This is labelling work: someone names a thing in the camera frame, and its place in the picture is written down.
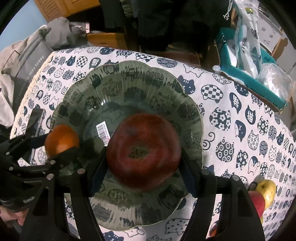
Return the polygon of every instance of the glass plate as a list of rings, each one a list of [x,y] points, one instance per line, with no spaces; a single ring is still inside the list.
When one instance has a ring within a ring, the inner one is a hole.
[[[124,119],[140,112],[169,120],[189,158],[202,164],[202,121],[197,106],[173,75],[138,61],[100,66],[74,83],[55,109],[51,128],[59,124],[72,127],[88,156],[99,153],[104,146],[98,124],[105,121],[111,136]],[[71,174],[74,170],[72,165],[63,171]],[[187,194],[179,171],[149,193],[130,191],[108,171],[101,189],[91,198],[91,205],[99,225],[123,231],[166,219]]]

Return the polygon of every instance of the barcode sticker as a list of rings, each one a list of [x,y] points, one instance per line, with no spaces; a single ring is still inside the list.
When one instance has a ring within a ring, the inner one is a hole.
[[[85,31],[86,31],[87,34],[90,32],[89,23],[85,23]]]
[[[109,131],[108,131],[106,122],[104,121],[104,122],[96,125],[96,130],[98,131],[99,137],[104,142],[104,145],[107,146],[108,142],[110,140],[110,135],[109,135]]]

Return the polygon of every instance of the wooden cabinet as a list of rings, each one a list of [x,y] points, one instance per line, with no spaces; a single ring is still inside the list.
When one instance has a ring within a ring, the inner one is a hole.
[[[98,0],[35,0],[47,22],[100,5]]]

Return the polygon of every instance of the red apple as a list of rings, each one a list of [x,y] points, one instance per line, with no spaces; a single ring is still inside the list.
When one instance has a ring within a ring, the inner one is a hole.
[[[181,158],[179,136],[158,115],[136,114],[122,122],[107,147],[110,171],[122,185],[148,192],[177,170]]]
[[[265,199],[260,192],[249,191],[249,195],[255,205],[259,217],[262,217],[265,209]]]

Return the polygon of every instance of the cat pattern tablecloth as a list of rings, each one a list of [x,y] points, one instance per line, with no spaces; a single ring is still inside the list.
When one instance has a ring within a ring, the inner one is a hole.
[[[33,108],[45,109],[40,134],[49,132],[53,111],[76,81],[103,64],[137,60],[164,69],[182,84],[196,103],[203,120],[203,168],[216,176],[238,175],[246,187],[252,181],[271,179],[277,186],[272,205],[264,212],[263,229],[268,240],[283,221],[294,197],[296,143],[277,115],[246,87],[203,69],[175,60],[109,47],[73,48],[53,52],[30,84],[12,127],[11,138],[23,134]],[[46,161],[38,148],[31,165]],[[189,194],[178,209],[158,224],[116,232],[101,228],[107,241],[179,240],[190,219],[196,199]],[[211,226],[220,213],[217,195]],[[73,235],[78,235],[74,214],[66,204]],[[171,227],[179,223],[177,229]]]

